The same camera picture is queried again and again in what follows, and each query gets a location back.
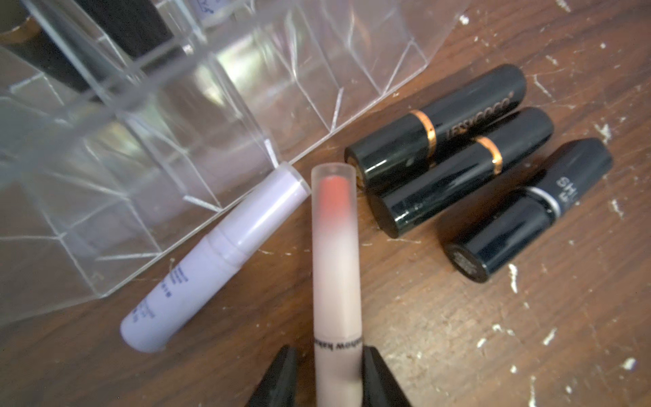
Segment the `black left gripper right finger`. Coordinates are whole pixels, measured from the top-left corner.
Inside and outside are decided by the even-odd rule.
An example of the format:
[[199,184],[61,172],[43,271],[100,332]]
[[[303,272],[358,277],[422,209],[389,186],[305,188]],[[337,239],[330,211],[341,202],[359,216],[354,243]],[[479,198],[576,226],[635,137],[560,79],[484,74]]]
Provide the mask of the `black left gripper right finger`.
[[377,348],[363,350],[363,405],[370,407],[411,406]]

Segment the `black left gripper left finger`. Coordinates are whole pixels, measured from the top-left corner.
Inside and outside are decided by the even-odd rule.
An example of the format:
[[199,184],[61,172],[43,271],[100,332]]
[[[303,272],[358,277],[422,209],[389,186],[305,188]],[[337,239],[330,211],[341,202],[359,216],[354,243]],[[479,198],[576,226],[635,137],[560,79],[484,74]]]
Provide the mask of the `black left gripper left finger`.
[[297,372],[297,351],[295,347],[284,345],[254,390],[247,406],[295,406]]

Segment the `black silver lipstick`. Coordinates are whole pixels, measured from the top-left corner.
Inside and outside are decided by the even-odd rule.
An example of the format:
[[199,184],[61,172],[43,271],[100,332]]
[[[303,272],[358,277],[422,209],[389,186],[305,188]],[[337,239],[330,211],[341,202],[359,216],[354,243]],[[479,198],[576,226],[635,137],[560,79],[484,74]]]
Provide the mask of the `black silver lipstick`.
[[76,4],[132,59],[173,38],[149,0],[76,0]]
[[445,254],[471,281],[488,281],[549,230],[612,166],[610,151],[596,138],[561,145],[495,212],[445,244]]

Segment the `clear acrylic lipstick organizer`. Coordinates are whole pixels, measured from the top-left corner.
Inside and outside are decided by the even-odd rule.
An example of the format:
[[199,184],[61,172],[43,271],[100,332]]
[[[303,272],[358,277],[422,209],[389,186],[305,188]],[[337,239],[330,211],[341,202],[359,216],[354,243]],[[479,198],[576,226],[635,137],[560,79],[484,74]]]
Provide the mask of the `clear acrylic lipstick organizer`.
[[151,1],[79,93],[1,47],[1,322],[110,296],[424,71],[465,1]]

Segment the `black gold lipstick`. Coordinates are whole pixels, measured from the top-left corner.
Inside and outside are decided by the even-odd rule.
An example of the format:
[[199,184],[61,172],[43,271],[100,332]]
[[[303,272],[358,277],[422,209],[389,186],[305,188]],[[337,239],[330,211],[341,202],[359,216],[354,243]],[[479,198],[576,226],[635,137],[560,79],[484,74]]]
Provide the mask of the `black gold lipstick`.
[[110,72],[60,1],[3,1],[1,47],[79,93]]
[[489,183],[542,147],[554,123],[539,108],[494,122],[459,152],[393,190],[369,196],[376,223],[398,238]]
[[382,192],[427,171],[495,120],[514,111],[527,92],[520,68],[502,64],[361,138],[344,150],[360,189]]

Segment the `beige lipstick tube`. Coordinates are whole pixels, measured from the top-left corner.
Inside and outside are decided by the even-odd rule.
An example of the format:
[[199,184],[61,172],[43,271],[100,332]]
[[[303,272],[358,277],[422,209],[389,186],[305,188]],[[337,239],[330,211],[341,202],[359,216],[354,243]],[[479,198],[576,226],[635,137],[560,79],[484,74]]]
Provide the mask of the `beige lipstick tube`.
[[315,166],[312,266],[316,403],[363,403],[363,323],[356,171],[350,164]]

